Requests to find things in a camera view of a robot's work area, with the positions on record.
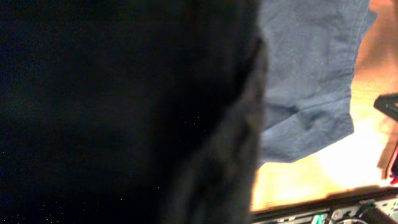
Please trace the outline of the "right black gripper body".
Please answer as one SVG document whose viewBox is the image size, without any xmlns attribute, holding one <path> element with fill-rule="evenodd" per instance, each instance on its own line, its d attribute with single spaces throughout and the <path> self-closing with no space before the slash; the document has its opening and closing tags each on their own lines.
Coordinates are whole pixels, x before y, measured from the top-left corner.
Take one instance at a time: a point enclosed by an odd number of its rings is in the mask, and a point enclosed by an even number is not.
<svg viewBox="0 0 398 224">
<path fill-rule="evenodd" d="M 397 93 L 379 95 L 374 101 L 374 108 L 397 121 Z"/>
</svg>

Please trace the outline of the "navy blue shorts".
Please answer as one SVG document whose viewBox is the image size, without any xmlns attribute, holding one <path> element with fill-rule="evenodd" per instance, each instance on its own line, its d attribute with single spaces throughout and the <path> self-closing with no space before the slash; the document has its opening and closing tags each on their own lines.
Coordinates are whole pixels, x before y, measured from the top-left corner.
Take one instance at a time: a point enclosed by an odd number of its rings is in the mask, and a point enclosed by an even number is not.
<svg viewBox="0 0 398 224">
<path fill-rule="evenodd" d="M 2 223 L 248 223 L 349 136 L 367 1 L 2 1 Z"/>
</svg>

